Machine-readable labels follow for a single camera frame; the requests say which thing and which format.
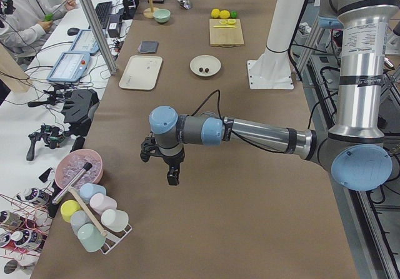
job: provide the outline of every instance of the person's hand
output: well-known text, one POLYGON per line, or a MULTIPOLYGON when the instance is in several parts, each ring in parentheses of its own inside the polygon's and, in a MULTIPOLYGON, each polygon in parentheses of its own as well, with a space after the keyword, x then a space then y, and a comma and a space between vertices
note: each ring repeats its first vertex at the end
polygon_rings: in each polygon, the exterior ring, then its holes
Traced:
POLYGON ((48 33, 50 31, 51 25, 53 24, 53 21, 38 21, 37 23, 42 26, 44 32, 48 33))
POLYGON ((76 1, 75 1, 75 0, 67 0, 67 2, 65 3, 64 7, 65 7, 65 9, 67 9, 68 11, 69 11, 69 10, 72 10, 72 9, 75 9, 75 7, 76 7, 76 1))

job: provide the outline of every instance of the cutting board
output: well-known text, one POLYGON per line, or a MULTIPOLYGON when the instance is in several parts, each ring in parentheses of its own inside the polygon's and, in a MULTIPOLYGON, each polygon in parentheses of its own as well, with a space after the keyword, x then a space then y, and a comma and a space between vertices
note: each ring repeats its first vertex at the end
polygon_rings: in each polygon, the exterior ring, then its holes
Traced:
POLYGON ((244 46, 242 26, 240 19, 236 19, 236 28, 214 28, 220 26, 219 19, 210 19, 210 45, 211 46, 244 46))

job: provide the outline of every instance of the white shirt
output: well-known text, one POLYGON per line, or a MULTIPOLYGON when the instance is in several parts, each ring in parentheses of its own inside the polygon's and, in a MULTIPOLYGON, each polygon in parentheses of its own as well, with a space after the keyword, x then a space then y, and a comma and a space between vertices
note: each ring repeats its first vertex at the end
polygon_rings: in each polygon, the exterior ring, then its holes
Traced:
MULTIPOLYGON (((4 28, 0 28, 0 41, 8 50, 20 53, 39 52, 42 45, 51 35, 55 26, 46 33, 38 21, 43 21, 47 13, 51 13, 58 5, 47 7, 40 0, 13 0, 16 8, 11 15, 0 15, 4 28)), ((53 19, 62 18, 66 13, 62 7, 53 19)))

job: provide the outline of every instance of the blue joint cap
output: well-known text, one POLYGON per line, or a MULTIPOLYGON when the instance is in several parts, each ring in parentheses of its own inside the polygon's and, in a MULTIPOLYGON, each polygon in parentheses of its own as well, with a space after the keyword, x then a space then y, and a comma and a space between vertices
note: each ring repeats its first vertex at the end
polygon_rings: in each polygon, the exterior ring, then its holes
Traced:
POLYGON ((223 121, 208 118, 201 128, 201 141, 205 146, 219 146, 223 136, 223 121))
POLYGON ((178 121, 175 109, 169 106, 160 106, 149 115, 151 131, 154 134, 164 134, 171 130, 178 121))
POLYGON ((336 156, 331 167, 333 179, 350 190, 373 190, 392 173, 389 154, 377 145, 356 145, 336 156))
POLYGON ((325 18, 318 16, 318 24, 324 29, 342 29, 343 24, 337 18, 325 18))

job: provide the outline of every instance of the keyboard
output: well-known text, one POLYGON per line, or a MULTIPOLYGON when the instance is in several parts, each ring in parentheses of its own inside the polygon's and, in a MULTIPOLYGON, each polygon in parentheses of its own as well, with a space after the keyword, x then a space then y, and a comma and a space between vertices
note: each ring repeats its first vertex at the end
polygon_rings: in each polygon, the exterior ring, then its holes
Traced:
POLYGON ((107 29, 108 21, 113 8, 113 2, 103 2, 96 6, 96 14, 99 18, 100 25, 103 29, 107 29))

